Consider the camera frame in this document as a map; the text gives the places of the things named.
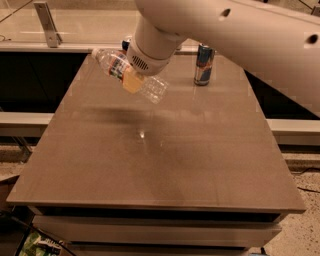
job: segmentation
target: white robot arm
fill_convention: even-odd
[[[135,0],[133,67],[159,73],[186,38],[205,43],[320,116],[320,20],[252,0]]]

